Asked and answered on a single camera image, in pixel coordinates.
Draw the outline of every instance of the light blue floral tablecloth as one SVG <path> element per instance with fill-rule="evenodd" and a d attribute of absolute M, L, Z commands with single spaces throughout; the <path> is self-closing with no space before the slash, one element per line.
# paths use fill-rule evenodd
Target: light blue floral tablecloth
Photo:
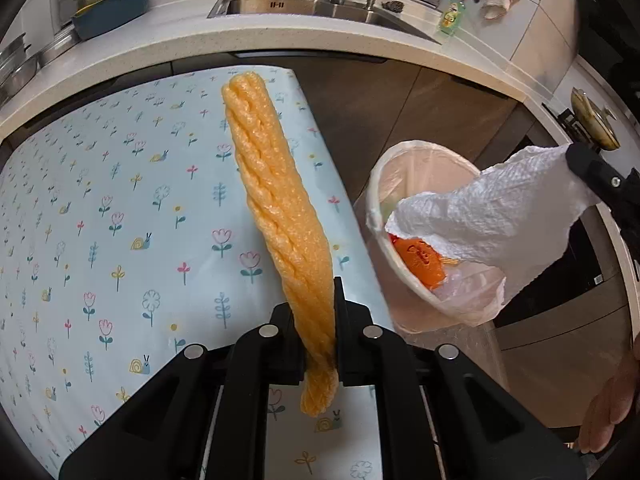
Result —
<path fill-rule="evenodd" d="M 0 176 L 0 402 L 54 477 L 186 345 L 231 344 L 284 301 L 220 97 L 241 70 L 267 82 L 347 298 L 391 325 L 291 70 L 205 70 L 79 108 L 30 137 Z M 382 477 L 373 391 L 341 390 L 323 420 L 302 415 L 299 398 L 271 391 L 267 480 Z"/>

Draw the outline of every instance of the human hand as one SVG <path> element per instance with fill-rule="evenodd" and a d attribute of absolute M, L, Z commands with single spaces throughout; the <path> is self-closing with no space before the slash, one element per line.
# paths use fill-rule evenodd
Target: human hand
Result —
<path fill-rule="evenodd" d="M 633 406 L 639 380 L 640 335 L 587 408 L 578 436 L 581 452 L 598 453 L 607 447 L 616 424 L 625 419 Z"/>

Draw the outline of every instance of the white countertop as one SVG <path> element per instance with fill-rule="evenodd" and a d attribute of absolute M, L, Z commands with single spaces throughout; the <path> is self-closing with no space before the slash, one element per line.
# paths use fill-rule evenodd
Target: white countertop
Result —
<path fill-rule="evenodd" d="M 216 0 L 151 0 L 145 15 L 76 45 L 36 74 L 0 109 L 0 139 L 62 99 L 140 68 L 216 52 L 316 49 L 386 57 L 471 80 L 522 102 L 559 144 L 569 142 L 542 107 L 542 102 L 548 102 L 542 95 L 460 38 L 436 34 L 439 12 L 411 0 L 402 1 L 402 19 L 443 44 L 375 25 L 317 16 L 246 14 L 207 19 Z M 640 332 L 640 286 L 608 208 L 600 204 L 598 210 L 622 268 L 636 335 Z"/>

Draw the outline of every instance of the white paper towel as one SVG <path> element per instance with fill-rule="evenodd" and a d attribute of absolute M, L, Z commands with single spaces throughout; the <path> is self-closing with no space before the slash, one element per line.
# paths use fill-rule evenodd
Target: white paper towel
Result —
<path fill-rule="evenodd" d="M 387 232 L 443 256 L 498 267 L 504 304 L 562 256 L 569 228 L 600 200 L 568 168 L 567 146 L 527 146 L 465 187 L 398 203 Z"/>

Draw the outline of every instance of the kitchen sink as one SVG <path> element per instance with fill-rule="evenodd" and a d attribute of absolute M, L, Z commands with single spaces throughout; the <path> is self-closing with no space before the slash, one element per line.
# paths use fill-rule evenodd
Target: kitchen sink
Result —
<path fill-rule="evenodd" d="M 418 38 L 438 43 L 423 31 L 412 27 L 391 12 L 362 4 L 332 4 L 329 0 L 217 0 L 208 18 L 231 14 L 302 14 L 325 16 L 338 20 L 370 23 L 379 27 L 406 32 Z"/>

